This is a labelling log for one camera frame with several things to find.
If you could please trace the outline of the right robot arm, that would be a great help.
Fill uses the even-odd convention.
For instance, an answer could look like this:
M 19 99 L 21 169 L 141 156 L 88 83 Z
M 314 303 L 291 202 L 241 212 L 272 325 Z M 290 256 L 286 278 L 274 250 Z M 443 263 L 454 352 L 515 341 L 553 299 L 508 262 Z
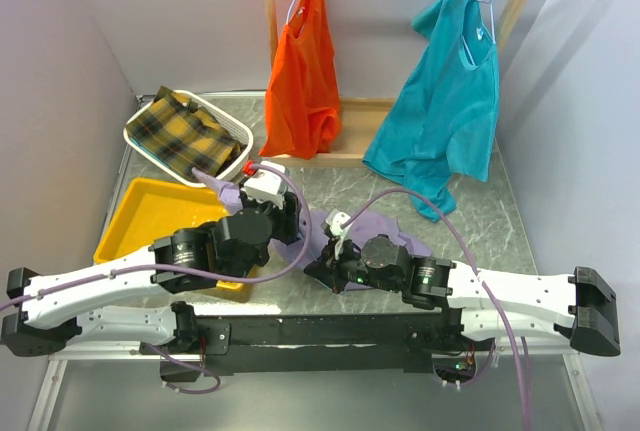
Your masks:
M 438 338 L 452 350 L 470 340 L 514 336 L 565 338 L 573 350 L 592 356 L 621 353 L 616 293 L 590 267 L 555 276 L 473 270 L 413 255 L 379 234 L 363 246 L 330 239 L 304 272 L 336 294 L 362 285 L 398 293 L 418 309 L 441 310 L 446 319 Z

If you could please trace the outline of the purple t-shirt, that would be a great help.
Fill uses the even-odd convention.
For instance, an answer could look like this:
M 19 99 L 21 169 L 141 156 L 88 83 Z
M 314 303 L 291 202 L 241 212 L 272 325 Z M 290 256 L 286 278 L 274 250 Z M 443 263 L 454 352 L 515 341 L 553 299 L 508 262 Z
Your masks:
M 253 170 L 265 170 L 279 175 L 301 203 L 299 231 L 300 239 L 285 245 L 271 238 L 271 223 L 264 215 L 241 211 L 240 187 L 230 182 L 218 180 L 203 171 L 192 168 L 192 174 L 205 186 L 216 192 L 219 198 L 226 197 L 229 190 L 231 205 L 236 213 L 220 221 L 206 222 L 196 228 L 181 230 L 177 236 L 187 246 L 189 257 L 178 268 L 210 281 L 258 284 L 279 279 L 296 268 L 305 268 L 320 256 L 329 238 L 322 228 L 329 213 L 310 210 L 303 193 L 289 176 L 271 166 L 261 163 L 253 165 Z M 348 236 L 360 252 L 366 250 L 371 239 L 383 237 L 387 245 L 401 247 L 401 265 L 409 267 L 413 257 L 428 257 L 431 250 L 417 238 L 402 232 L 395 219 L 375 212 L 364 211 L 354 215 L 346 223 L 351 225 Z M 280 254 L 289 259 L 287 267 L 266 277 L 250 278 L 249 271 L 269 261 L 269 243 L 276 241 Z

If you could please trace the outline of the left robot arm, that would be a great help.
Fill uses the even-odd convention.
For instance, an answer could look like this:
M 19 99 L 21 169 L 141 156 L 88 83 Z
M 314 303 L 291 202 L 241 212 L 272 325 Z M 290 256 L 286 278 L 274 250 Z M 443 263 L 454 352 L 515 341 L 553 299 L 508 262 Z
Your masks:
M 301 210 L 291 190 L 263 200 L 241 190 L 233 214 L 177 230 L 116 260 L 51 276 L 14 269 L 6 289 L 14 311 L 2 319 L 1 342 L 19 357 L 95 341 L 188 352 L 203 338 L 190 305 L 144 310 L 121 301 L 204 290 L 221 281 L 246 283 L 253 268 L 268 262 L 272 241 L 298 240 Z

